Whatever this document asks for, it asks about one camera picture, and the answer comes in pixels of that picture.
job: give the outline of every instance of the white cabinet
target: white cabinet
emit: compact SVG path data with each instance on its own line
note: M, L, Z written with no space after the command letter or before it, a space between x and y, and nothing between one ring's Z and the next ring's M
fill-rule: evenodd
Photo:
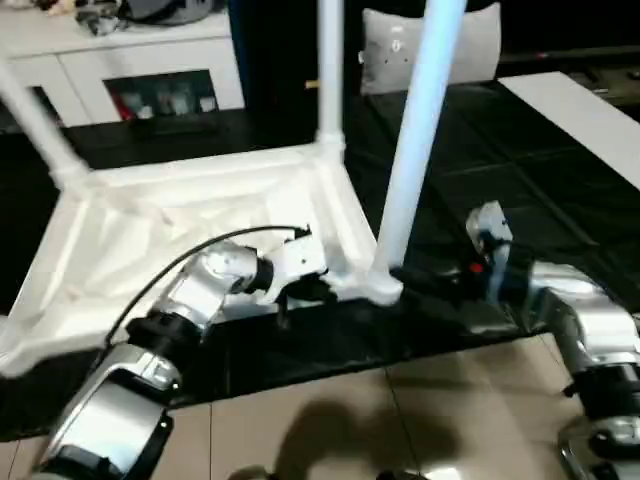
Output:
M91 123L80 99L55 55L19 58L12 67L25 86L36 89L41 102L63 125L72 127Z
M60 61L94 123L121 120L114 96L122 92L110 89L108 82L114 79L157 76L162 83L162 77L170 74L206 72L218 108L244 106L230 38L68 53L60 55ZM149 108L148 101L140 103Z
M65 126L244 107L226 12L94 37L71 16L0 10L0 47Z

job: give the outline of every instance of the white pillow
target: white pillow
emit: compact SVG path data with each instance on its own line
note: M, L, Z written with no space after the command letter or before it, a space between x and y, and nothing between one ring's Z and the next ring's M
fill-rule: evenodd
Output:
M366 8L361 92L386 93L409 88L420 45L421 18L406 18ZM449 83L490 80L500 57L500 4L466 13Z

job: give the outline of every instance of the black cable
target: black cable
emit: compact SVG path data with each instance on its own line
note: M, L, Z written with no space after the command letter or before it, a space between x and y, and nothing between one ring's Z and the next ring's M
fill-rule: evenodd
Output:
M299 235L304 235L306 233L306 230L304 230L303 228L289 226L289 225L264 225L261 227L243 228L241 230L235 230L233 232L225 233L224 235L218 235L217 237L213 237L208 240L205 240L204 242L199 243L195 247L192 247L186 252L182 253L180 256L172 260L166 267L160 270L151 280L149 280L149 282L147 282L147 284L127 304L127 306L124 308L120 316L116 319L115 323L113 324L113 326L111 327L107 335L104 337L104 350L102 354L98 356L98 360L95 362L95 365L99 365L102 362L102 360L104 360L104 357L109 351L109 348L111 348L112 346L111 342L113 340L113 337L116 335L116 333L120 329L120 326L122 325L122 323L126 320L127 315L129 315L131 310L133 310L133 307L135 307L137 303L147 293L149 293L149 291L154 287L156 283L160 281L160 279L162 279L162 277L164 277L167 273L173 270L177 265L179 265L180 263L182 263L192 255L198 253L199 251L204 250L205 248L210 247L211 245L214 245L216 243L222 242L224 240L228 240L229 238L236 237L238 235L262 232L265 230L291 230Z

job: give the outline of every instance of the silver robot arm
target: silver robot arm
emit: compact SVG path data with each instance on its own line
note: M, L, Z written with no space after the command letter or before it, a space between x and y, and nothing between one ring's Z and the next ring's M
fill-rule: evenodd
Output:
M512 248L497 202L474 210L467 232L489 267L486 299L508 305L530 324L546 324L571 374L564 393L579 397L587 421L559 434L569 475L640 478L640 337L633 316L577 268L537 261L526 249ZM576 453L576 442L586 443L589 464Z
M169 402L225 298L260 291L266 303L289 283L325 271L312 235L263 258L232 242L194 256L68 404L31 478L148 479L172 430Z

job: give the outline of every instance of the tiled floor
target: tiled floor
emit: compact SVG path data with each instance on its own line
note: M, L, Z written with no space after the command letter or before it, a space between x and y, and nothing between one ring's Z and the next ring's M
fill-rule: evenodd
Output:
M180 410L153 480L565 480L555 438L580 408L560 362L537 337ZM0 477L40 445L0 445Z

